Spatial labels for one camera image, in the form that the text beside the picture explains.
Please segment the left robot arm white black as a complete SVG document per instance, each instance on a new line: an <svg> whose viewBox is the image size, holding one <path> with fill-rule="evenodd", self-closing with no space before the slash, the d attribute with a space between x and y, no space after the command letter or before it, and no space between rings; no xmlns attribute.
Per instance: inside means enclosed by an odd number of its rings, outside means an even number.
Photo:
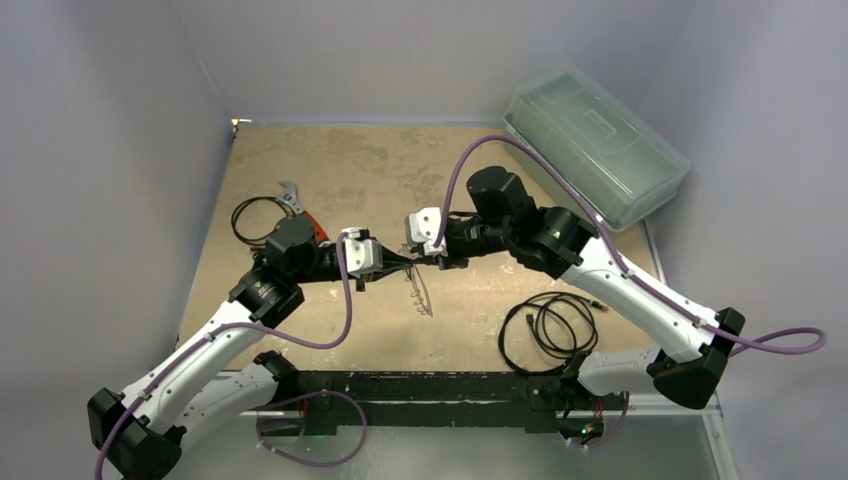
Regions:
<svg viewBox="0 0 848 480"><path fill-rule="evenodd" d="M142 378L120 391L103 388L87 403L90 435L98 454L94 476L106 465L126 479L162 479L179 461L187 437L209 429L222 414L269 404L284 409L297 399L298 382L263 364L245 369L227 386L214 377L235 357L274 336L312 350L332 350L353 324L352 285L411 268L365 228L347 228L336 240L319 236L313 219L281 219L255 251L252 267L209 320ZM324 342L280 331L305 301L303 285L340 282L345 317L337 337Z"/></svg>

